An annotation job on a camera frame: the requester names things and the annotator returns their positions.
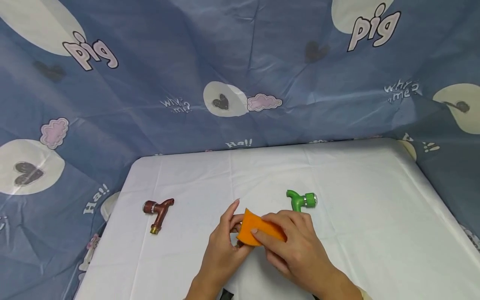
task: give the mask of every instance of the heart pattern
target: heart pattern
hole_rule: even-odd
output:
[[[219,98],[220,99],[215,99],[212,101],[213,106],[219,109],[228,110],[229,104],[227,97],[225,97],[224,94],[220,94]]]
[[[66,75],[65,70],[59,65],[54,65],[54,66],[49,67],[46,64],[42,63],[41,61],[35,61],[33,63],[33,66],[43,76],[47,77],[48,79],[50,79],[53,82],[59,82]]]
[[[323,46],[320,48],[320,45],[315,41],[310,41],[305,46],[305,63],[314,63],[322,58],[324,58],[330,47],[328,45]]]
[[[44,174],[41,169],[25,161],[16,163],[15,170],[22,173],[19,177],[15,178],[15,185],[19,187],[27,186],[37,181]]]

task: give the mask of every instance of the green tap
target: green tap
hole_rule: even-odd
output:
[[[287,197],[292,199],[292,209],[301,212],[301,207],[316,207],[318,203],[317,195],[310,192],[305,195],[299,195],[296,191],[287,190]]]

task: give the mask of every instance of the blue cloth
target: blue cloth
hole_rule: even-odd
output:
[[[72,299],[142,156],[391,137],[480,234],[478,1],[4,0],[0,17],[0,300]]]

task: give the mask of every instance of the gray heart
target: gray heart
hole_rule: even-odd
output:
[[[228,110],[229,104],[228,99],[224,94],[220,94],[220,99],[215,99],[212,101],[213,106],[222,110]]]
[[[25,161],[16,163],[15,170],[19,173],[22,173],[22,175],[15,178],[15,185],[21,186],[21,187],[29,185],[34,181],[37,181],[44,174],[44,172],[41,169]]]

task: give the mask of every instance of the brown faucet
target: brown faucet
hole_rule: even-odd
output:
[[[158,204],[155,201],[147,201],[144,204],[144,213],[146,214],[158,214],[156,216],[155,222],[150,227],[151,234],[157,234],[160,229],[162,229],[163,219],[167,214],[168,207],[172,206],[175,203],[173,198],[165,200],[162,204]]]

